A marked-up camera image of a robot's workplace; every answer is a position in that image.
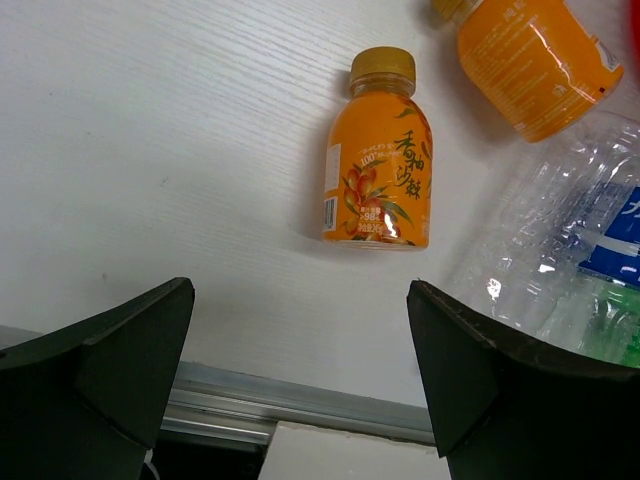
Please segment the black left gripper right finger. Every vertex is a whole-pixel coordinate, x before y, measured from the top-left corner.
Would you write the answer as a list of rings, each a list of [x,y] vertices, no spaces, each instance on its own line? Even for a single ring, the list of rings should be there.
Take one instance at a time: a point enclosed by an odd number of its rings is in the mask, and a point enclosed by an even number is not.
[[[455,479],[635,479],[639,373],[540,341],[415,280],[409,323]]]

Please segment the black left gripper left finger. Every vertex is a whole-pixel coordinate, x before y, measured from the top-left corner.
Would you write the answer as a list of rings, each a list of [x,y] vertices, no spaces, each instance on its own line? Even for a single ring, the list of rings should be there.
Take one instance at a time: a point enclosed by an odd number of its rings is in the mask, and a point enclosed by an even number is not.
[[[1,352],[4,479],[137,479],[195,303],[177,277]]]

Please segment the green plastic bottle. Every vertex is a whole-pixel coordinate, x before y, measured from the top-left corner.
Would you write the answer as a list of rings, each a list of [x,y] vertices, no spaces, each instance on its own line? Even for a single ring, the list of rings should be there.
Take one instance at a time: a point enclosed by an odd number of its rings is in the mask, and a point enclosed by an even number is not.
[[[544,341],[596,360],[639,366],[639,291],[580,276],[539,331]]]

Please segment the clear blue label water bottle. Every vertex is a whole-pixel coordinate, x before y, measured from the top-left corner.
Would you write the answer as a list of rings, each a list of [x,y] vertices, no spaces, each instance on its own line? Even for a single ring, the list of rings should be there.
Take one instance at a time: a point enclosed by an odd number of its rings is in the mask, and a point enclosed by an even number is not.
[[[580,276],[639,291],[639,125],[606,112],[525,150],[451,291],[540,338]]]

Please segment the small orange juice bottle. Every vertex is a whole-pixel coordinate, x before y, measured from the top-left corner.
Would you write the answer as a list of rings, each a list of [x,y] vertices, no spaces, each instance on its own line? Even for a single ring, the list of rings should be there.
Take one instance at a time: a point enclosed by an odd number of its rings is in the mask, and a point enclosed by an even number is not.
[[[433,137],[413,100],[416,65],[397,47],[360,52],[330,129],[322,238],[370,249],[429,244]]]

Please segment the large orange juice bottle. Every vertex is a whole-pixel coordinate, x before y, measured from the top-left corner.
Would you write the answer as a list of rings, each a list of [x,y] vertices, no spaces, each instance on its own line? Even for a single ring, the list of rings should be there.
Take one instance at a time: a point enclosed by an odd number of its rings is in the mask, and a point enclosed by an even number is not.
[[[529,143],[577,122],[624,68],[562,1],[435,1],[467,77]]]

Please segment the red mesh bin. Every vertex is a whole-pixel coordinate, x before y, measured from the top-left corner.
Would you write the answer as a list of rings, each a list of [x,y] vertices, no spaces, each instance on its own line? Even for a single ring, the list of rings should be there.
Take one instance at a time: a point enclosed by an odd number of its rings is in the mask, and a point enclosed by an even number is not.
[[[622,25],[629,45],[633,70],[639,74],[639,0],[625,0],[622,10]]]

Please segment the aluminium table edge rail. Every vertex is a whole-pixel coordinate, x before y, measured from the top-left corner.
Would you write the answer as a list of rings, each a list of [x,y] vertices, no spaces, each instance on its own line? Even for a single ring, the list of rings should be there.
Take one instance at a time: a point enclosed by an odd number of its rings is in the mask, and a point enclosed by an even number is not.
[[[3,327],[1,352],[40,336]],[[181,357],[160,430],[265,445],[283,421],[424,445],[434,441],[424,408],[233,373]]]

